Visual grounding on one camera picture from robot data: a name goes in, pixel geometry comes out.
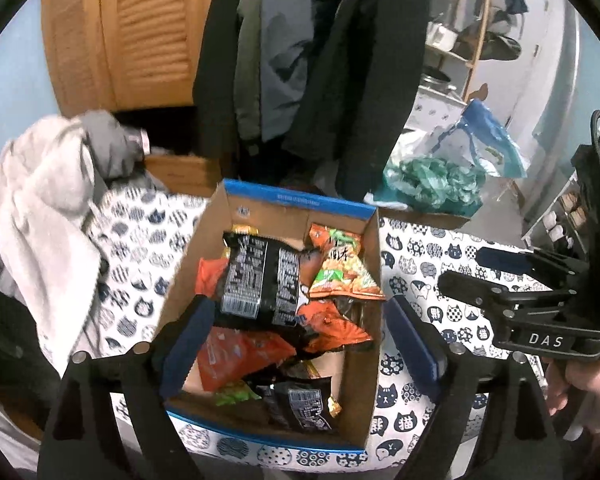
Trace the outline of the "right hand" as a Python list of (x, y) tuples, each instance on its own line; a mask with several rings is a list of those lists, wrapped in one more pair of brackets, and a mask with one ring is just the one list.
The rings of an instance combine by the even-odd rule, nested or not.
[(544, 358), (547, 365), (545, 403), (548, 412), (555, 415), (564, 410), (574, 393), (580, 390), (588, 400), (588, 414), (583, 426), (593, 435), (600, 436), (600, 361), (562, 361)]

